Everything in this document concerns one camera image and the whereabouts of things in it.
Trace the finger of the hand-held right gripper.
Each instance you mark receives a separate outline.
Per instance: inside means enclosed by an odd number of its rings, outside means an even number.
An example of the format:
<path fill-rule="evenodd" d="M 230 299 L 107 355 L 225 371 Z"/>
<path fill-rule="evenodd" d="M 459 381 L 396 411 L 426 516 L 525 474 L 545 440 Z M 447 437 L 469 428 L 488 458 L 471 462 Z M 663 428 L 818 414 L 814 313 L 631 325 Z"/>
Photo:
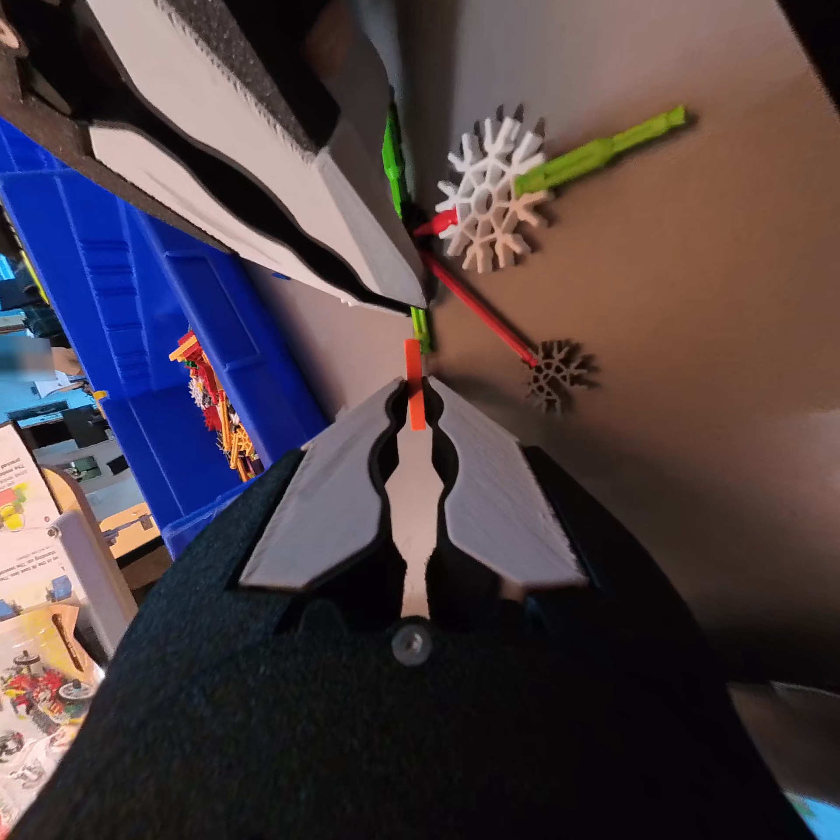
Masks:
<path fill-rule="evenodd" d="M 368 288 L 333 248 L 307 234 L 269 191 L 141 108 L 140 124 L 94 119 L 96 160 L 219 248 L 352 305 L 406 314 L 407 304 Z"/>
<path fill-rule="evenodd" d="M 382 146 L 392 91 L 346 2 L 87 2 L 127 91 L 99 162 L 238 256 L 350 306 L 425 308 Z"/>

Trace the white snowflake connector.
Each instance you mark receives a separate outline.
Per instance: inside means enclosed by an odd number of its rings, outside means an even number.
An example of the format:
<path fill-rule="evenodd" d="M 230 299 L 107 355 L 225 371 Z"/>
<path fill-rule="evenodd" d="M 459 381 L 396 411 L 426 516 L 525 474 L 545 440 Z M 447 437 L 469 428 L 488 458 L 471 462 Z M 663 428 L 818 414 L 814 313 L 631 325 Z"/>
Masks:
<path fill-rule="evenodd" d="M 454 211 L 456 220 L 438 237 L 445 254 L 466 271 L 488 274 L 515 266 L 532 252 L 522 228 L 549 222 L 539 210 L 554 198 L 552 189 L 518 195 L 516 180 L 547 161 L 543 138 L 516 116 L 488 118 L 480 133 L 464 133 L 459 152 L 448 161 L 457 182 L 440 181 L 444 200 L 436 212 Z"/>

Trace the brown wooden desk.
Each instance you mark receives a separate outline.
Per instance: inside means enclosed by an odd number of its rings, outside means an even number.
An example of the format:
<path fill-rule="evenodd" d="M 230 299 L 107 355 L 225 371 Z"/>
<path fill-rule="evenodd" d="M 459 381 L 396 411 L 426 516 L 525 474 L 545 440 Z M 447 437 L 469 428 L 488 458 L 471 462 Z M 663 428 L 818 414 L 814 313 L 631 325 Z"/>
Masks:
<path fill-rule="evenodd" d="M 46 466 L 39 469 L 58 509 L 62 513 L 79 511 L 92 528 L 93 536 L 110 551 L 121 570 L 164 546 L 161 532 L 145 502 L 100 521 L 80 482 L 59 469 Z"/>

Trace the orange plastic strip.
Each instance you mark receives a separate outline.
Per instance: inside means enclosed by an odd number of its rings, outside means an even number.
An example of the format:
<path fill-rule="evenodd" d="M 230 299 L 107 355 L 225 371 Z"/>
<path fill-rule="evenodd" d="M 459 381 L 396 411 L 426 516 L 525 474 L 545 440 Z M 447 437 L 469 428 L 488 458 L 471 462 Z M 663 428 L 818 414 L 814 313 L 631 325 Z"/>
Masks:
<path fill-rule="evenodd" d="M 406 339 L 404 342 L 406 363 L 407 417 L 414 432 L 427 427 L 424 401 L 424 369 L 421 342 Z"/>

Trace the long red rod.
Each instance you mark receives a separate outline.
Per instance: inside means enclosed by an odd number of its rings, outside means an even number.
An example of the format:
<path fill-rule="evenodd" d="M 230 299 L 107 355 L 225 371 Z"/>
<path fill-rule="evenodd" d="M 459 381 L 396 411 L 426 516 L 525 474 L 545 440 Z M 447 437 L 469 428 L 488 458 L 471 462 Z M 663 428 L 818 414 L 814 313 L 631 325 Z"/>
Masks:
<path fill-rule="evenodd" d="M 423 265 L 433 277 L 471 310 L 490 331 L 502 340 L 529 368 L 538 366 L 538 357 L 531 347 L 502 321 L 459 279 L 452 275 L 431 253 L 419 252 Z"/>

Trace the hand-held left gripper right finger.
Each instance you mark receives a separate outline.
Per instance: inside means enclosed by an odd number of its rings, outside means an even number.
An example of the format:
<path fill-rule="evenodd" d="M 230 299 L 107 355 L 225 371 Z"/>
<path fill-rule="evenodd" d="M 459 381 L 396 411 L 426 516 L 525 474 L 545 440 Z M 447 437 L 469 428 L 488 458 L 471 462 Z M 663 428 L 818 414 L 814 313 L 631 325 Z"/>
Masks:
<path fill-rule="evenodd" d="M 586 586 L 519 440 L 438 378 L 427 385 L 443 404 L 436 430 L 455 450 L 443 506 L 449 541 L 524 590 Z"/>

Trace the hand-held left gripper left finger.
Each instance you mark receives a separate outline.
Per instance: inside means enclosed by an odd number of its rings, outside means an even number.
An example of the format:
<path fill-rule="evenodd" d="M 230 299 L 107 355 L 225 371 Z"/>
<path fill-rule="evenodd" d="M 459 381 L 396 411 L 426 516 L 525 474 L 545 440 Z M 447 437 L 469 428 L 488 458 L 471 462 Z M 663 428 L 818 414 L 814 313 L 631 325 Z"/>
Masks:
<path fill-rule="evenodd" d="M 385 485 L 399 465 L 406 411 L 407 383 L 393 380 L 305 445 L 241 586 L 304 592 L 392 539 Z"/>

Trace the dark grey snowflake connector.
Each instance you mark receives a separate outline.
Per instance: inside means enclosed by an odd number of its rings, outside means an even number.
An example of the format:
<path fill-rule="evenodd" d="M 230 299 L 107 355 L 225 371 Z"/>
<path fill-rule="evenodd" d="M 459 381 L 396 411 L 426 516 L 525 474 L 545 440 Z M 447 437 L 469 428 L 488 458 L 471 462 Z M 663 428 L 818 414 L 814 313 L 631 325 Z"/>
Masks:
<path fill-rule="evenodd" d="M 598 387 L 601 370 L 593 354 L 570 339 L 541 342 L 529 369 L 526 400 L 546 415 L 562 417 L 574 408 L 574 394 Z"/>

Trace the blue plastic bin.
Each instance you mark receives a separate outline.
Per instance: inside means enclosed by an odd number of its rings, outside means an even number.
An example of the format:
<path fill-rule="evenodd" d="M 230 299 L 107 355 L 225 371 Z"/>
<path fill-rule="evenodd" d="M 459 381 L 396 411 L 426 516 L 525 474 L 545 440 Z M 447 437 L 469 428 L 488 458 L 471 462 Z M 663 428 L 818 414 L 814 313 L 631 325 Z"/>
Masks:
<path fill-rule="evenodd" d="M 328 421 L 237 257 L 1 126 L 2 204 L 175 558 L 245 488 L 170 359 L 189 330 L 264 467 Z"/>

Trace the instruction booklet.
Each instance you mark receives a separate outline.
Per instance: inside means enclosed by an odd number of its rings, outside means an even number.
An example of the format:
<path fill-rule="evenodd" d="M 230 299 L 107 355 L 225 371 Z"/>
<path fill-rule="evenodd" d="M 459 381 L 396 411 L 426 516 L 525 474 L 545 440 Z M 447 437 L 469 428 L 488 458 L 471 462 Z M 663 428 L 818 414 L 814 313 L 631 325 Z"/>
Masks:
<path fill-rule="evenodd" d="M 76 639 L 77 605 L 1 623 L 1 838 L 35 802 L 88 716 L 102 668 Z"/>

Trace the pile of colourful construction pieces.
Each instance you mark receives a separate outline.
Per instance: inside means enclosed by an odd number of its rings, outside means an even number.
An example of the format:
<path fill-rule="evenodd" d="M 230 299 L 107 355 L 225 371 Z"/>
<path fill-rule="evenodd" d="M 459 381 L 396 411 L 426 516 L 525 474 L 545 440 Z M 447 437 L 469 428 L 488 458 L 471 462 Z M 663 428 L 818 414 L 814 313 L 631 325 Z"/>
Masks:
<path fill-rule="evenodd" d="M 231 403 L 223 384 L 192 329 L 178 339 L 170 360 L 188 373 L 188 390 L 203 415 L 206 429 L 216 439 L 228 467 L 246 483 L 264 471 L 256 446 Z"/>

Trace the person's dark printed t-shirt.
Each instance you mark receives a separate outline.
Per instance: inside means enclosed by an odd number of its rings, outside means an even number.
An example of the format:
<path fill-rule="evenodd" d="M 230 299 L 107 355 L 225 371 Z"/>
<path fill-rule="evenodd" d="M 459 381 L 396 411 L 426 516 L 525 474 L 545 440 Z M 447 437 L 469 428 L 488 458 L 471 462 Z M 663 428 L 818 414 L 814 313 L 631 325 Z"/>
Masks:
<path fill-rule="evenodd" d="M 839 1 L 779 1 L 817 75 L 839 106 Z"/>

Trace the large white instruction page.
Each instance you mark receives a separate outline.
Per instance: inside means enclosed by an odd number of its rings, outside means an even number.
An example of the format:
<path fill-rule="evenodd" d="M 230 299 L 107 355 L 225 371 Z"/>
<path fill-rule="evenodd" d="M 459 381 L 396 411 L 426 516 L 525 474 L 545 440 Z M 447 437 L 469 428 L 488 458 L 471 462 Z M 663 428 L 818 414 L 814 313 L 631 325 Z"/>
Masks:
<path fill-rule="evenodd" d="M 1 621 L 86 602 L 60 540 L 60 510 L 18 426 L 1 426 Z"/>

